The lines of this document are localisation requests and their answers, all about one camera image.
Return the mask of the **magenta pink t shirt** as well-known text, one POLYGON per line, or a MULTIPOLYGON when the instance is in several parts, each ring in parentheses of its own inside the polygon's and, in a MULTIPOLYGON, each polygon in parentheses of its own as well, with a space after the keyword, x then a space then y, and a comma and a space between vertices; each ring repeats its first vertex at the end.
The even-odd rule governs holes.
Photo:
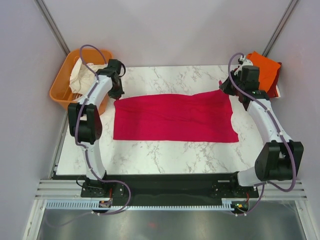
POLYGON ((237 143, 230 98, 221 90, 134 96, 114 102, 119 141, 237 143))

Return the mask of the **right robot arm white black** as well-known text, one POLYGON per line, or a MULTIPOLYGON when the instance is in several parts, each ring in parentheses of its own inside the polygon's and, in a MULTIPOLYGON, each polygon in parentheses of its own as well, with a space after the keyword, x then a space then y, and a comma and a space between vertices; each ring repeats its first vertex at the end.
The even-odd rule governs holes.
POLYGON ((254 166, 239 171, 236 180, 229 184, 229 191, 235 197, 242 196, 247 187, 265 183, 283 192, 292 191, 304 152, 303 144, 293 141, 277 120, 268 94, 259 89, 259 75, 259 67, 243 63, 219 86, 223 93, 238 98, 263 142, 254 166))

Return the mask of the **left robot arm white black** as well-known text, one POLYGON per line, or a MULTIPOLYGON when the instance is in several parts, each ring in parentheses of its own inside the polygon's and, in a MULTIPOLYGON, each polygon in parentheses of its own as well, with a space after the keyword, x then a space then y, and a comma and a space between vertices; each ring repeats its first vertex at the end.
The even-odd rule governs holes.
POLYGON ((118 100, 124 94, 121 71, 124 64, 117 59, 109 59, 107 66, 94 72, 93 84, 87 93, 67 108, 70 135, 81 148, 86 165, 81 197, 105 198, 109 196, 110 185, 100 152, 99 139, 103 126, 98 108, 105 96, 118 100))

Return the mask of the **white crumpled t shirt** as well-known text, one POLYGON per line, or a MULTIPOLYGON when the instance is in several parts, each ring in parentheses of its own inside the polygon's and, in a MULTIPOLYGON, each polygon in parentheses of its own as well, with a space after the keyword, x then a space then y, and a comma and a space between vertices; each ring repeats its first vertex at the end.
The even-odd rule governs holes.
POLYGON ((95 74, 83 64, 81 58, 78 58, 69 78, 71 92, 85 95, 92 86, 94 79, 95 74))

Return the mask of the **orange folded t shirt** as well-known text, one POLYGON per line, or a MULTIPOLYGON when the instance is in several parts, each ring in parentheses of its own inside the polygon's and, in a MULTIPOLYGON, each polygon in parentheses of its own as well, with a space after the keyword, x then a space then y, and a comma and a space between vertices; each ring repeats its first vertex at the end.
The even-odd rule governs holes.
POLYGON ((259 90, 268 92, 276 79, 281 64, 256 51, 249 53, 246 58, 250 60, 254 66, 259 67, 259 90))

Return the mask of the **dark red folded t shirt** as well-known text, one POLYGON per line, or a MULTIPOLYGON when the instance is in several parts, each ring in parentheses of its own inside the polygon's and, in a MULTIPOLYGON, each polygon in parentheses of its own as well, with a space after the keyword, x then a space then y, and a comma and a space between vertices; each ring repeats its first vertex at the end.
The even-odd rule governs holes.
POLYGON ((281 71, 281 66, 282 66, 282 63, 281 62, 278 62, 278 64, 280 65, 279 69, 277 70, 276 72, 276 76, 272 82, 272 85, 270 86, 268 92, 267 92, 267 95, 269 98, 278 98, 279 97, 279 93, 278 93, 278 90, 277 90, 277 84, 278 84, 278 80, 279 80, 279 75, 280 75, 280 71, 281 71))

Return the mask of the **orange plastic basket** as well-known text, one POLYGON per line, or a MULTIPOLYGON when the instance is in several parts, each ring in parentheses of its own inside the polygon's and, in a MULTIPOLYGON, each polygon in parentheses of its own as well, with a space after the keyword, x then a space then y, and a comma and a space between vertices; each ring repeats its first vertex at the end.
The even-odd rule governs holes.
MULTIPOLYGON (((82 56, 87 63, 96 65, 105 63, 101 54, 93 48, 84 48, 82 50, 82 56)), ((75 99, 81 96, 80 94, 72 93, 69 87, 72 69, 79 58, 79 49, 71 51, 67 55, 49 91, 51 99, 59 103, 65 110, 68 109, 69 103, 75 102, 75 99)))

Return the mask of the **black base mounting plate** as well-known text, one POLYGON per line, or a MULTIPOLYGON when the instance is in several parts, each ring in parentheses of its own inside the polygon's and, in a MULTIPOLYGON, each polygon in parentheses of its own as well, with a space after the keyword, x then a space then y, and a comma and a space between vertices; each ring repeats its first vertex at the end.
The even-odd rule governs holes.
POLYGON ((218 205, 223 199, 259 197, 252 186, 239 186, 233 173, 125 174, 105 180, 108 197, 118 206, 218 205))

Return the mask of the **right corner metal post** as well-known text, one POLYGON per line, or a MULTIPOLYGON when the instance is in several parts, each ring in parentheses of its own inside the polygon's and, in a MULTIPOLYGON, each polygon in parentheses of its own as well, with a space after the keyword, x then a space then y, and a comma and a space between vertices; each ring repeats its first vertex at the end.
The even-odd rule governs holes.
POLYGON ((269 54, 271 53, 274 45, 276 44, 278 38, 280 37, 282 31, 284 30, 285 26, 289 22, 292 14, 294 13, 294 11, 299 3, 300 3, 300 0, 290 0, 289 1, 284 13, 282 14, 275 30, 273 31, 269 41, 267 42, 267 44, 262 52, 262 55, 264 57, 268 57, 269 54))

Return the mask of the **corner metal post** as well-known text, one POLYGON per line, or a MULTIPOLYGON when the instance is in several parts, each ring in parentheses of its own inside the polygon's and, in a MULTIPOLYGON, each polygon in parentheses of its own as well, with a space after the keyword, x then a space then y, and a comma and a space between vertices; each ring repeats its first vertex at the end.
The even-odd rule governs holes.
POLYGON ((49 26, 51 32, 53 33, 56 41, 58 42, 59 46, 61 47, 62 51, 67 56, 70 53, 70 49, 58 28, 52 14, 50 13, 49 8, 47 7, 44 0, 34 0, 35 4, 37 5, 40 13, 42 14, 43 18, 45 19, 47 25, 49 26))
POLYGON ((267 44, 262 52, 262 55, 264 57, 268 57, 269 54, 271 53, 274 45, 276 44, 278 38, 280 37, 282 31, 284 30, 285 26, 289 22, 292 14, 294 13, 294 11, 299 3, 300 3, 300 0, 290 0, 289 1, 284 13, 282 14, 275 30, 273 31, 269 41, 267 42, 267 44))

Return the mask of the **left corner metal post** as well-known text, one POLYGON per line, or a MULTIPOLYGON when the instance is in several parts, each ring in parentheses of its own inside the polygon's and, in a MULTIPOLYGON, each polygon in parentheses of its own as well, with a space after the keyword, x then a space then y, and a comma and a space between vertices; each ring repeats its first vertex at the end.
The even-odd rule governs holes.
POLYGON ((44 0, 34 0, 35 4, 37 5, 40 13, 42 14, 43 18, 45 19, 47 25, 49 26, 51 32, 53 33, 56 41, 58 42, 59 46, 61 47, 62 51, 67 56, 70 53, 70 49, 58 28, 52 14, 50 13, 49 8, 47 7, 44 0))

